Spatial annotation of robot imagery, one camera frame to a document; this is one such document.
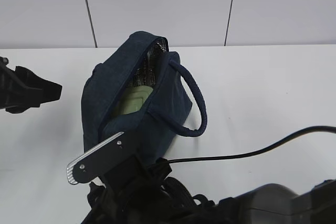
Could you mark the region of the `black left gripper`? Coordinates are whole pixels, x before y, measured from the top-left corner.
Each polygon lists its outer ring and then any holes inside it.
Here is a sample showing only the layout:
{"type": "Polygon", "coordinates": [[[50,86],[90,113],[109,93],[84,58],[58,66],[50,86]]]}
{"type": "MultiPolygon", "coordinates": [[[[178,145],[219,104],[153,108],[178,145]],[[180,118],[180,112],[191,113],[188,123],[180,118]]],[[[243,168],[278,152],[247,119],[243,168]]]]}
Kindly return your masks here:
{"type": "Polygon", "coordinates": [[[20,114],[60,99],[61,85],[45,80],[22,66],[16,66],[14,70],[8,68],[8,63],[8,58],[1,57],[1,109],[20,114]]]}

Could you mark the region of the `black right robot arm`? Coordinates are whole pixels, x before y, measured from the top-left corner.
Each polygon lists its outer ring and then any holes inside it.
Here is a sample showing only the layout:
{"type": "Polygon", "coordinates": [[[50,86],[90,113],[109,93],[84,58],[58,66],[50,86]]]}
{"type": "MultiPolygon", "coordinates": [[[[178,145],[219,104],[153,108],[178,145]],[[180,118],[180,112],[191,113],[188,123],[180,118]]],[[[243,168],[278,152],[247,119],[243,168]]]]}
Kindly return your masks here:
{"type": "Polygon", "coordinates": [[[90,183],[84,223],[335,223],[333,179],[302,195],[266,184],[214,202],[170,172],[163,158],[146,168],[136,156],[103,172],[103,185],[90,183]]]}

